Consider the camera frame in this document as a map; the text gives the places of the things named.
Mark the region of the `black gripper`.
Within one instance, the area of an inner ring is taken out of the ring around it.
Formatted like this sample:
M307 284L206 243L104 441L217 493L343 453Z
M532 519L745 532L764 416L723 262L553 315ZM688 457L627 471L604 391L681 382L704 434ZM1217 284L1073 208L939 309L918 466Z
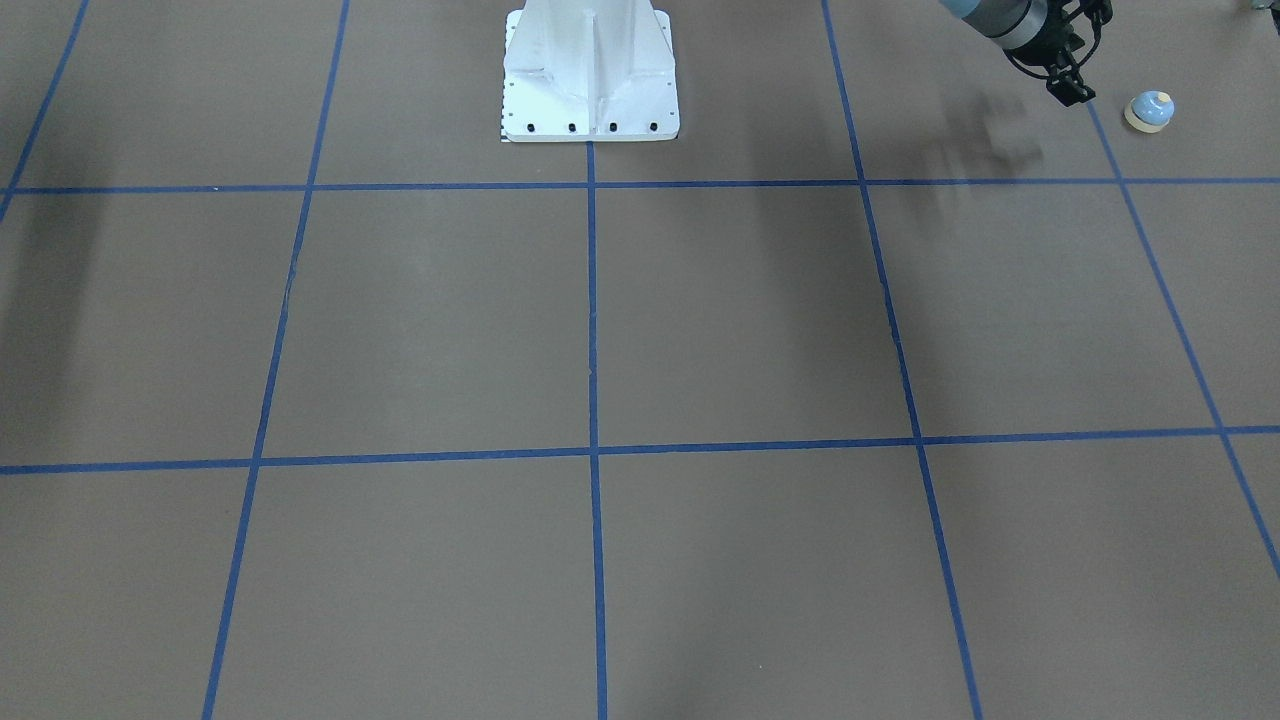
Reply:
M1092 58L1093 47L1078 55L1085 45L1074 26L1061 20L1047 23L1020 49L1020 72L1046 82L1046 91L1064 108L1089 102L1096 91L1083 79L1082 68Z

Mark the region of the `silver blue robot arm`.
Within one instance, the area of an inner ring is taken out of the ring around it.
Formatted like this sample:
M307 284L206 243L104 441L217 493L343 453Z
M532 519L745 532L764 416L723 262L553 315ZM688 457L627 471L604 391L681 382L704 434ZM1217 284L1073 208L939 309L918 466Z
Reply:
M1010 64L1062 106L1085 104L1096 91L1082 77L1112 19L1110 1L942 1L941 5L1000 47Z

